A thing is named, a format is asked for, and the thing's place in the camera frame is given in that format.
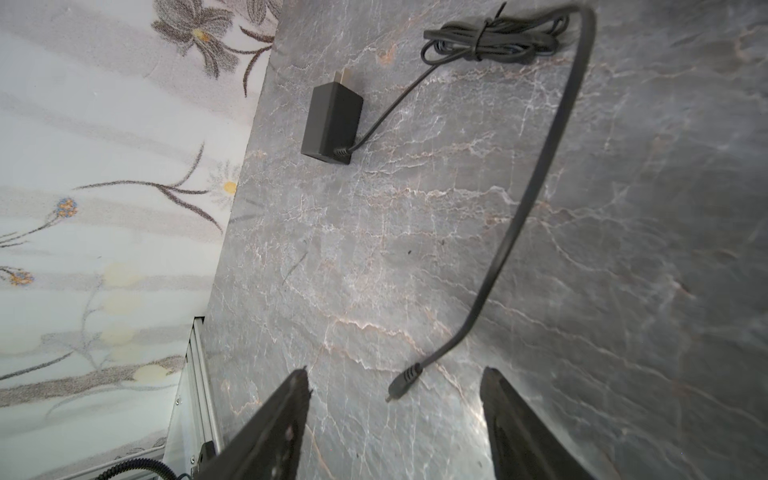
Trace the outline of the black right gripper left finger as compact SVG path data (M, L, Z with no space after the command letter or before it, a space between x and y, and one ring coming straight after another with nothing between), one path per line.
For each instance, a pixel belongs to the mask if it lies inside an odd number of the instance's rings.
M197 477L294 480L310 399L307 371L294 370Z

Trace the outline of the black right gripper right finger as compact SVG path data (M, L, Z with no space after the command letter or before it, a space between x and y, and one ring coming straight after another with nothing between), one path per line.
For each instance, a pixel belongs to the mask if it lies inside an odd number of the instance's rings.
M484 369L480 399L497 479L593 479L499 370Z

